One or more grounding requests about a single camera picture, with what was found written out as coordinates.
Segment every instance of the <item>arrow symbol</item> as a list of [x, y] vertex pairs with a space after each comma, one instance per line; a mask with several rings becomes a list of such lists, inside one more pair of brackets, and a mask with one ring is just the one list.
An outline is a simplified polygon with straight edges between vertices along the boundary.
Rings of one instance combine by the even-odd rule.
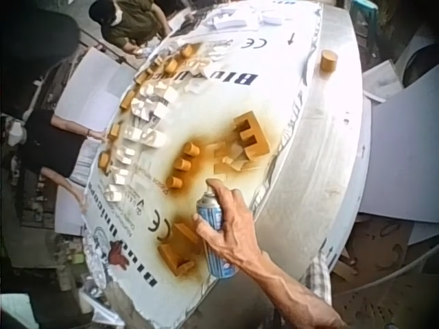
[[291, 35], [291, 38], [288, 40], [288, 45], [289, 45], [289, 46], [293, 43], [294, 35], [295, 35], [295, 34], [296, 34], [296, 33], [293, 32], [293, 34]]

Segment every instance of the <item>workbench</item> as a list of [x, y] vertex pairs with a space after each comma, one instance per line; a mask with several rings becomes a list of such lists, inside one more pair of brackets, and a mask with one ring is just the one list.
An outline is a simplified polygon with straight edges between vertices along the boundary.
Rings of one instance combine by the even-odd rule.
[[[320, 33], [316, 53], [336, 52], [337, 69], [323, 73], [320, 58], [313, 63], [301, 119], [285, 146], [289, 152], [255, 209], [261, 248], [297, 279], [319, 249], [334, 266], [355, 221], [370, 147], [370, 117], [363, 111], [359, 53], [348, 12], [325, 6]], [[106, 294], [128, 328], [152, 328], [116, 282]], [[183, 328], [247, 328], [269, 308], [259, 288], [238, 273], [218, 282], [195, 311], [188, 310], [193, 314]]]

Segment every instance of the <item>stool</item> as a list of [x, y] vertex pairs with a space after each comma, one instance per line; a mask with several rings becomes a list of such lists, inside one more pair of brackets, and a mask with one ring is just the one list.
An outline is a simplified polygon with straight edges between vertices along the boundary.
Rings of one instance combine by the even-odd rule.
[[372, 55], [373, 47], [375, 46], [375, 38], [377, 36], [378, 29], [378, 6], [368, 0], [352, 0], [350, 16], [352, 23], [355, 28], [357, 22], [358, 12], [361, 12], [366, 19], [368, 24], [368, 35], [367, 35], [367, 48], [369, 51], [369, 58]]

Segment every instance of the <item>ce mark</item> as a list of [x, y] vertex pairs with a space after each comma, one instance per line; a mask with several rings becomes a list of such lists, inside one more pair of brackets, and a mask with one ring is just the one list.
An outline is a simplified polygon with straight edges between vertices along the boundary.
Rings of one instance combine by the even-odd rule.
[[[261, 44], [258, 45], [258, 46], [253, 46], [256, 43], [256, 41], [261, 41]], [[262, 39], [262, 38], [259, 38], [259, 39], [247, 38], [247, 44], [245, 46], [242, 46], [241, 49], [249, 48], [251, 46], [253, 46], [252, 49], [259, 49], [259, 48], [265, 47], [266, 45], [267, 45], [267, 40], [266, 39]]]

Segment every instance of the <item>blue can label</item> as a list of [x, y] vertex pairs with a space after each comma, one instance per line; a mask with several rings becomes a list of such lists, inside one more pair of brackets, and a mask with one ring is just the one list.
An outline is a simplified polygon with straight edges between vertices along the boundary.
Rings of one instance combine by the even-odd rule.
[[[198, 214], [207, 220], [214, 230], [221, 230], [223, 224], [221, 208], [203, 208], [197, 206]], [[207, 265], [209, 272], [219, 279], [230, 278], [238, 272], [238, 268], [227, 260], [219, 257], [208, 245], [206, 245]]]

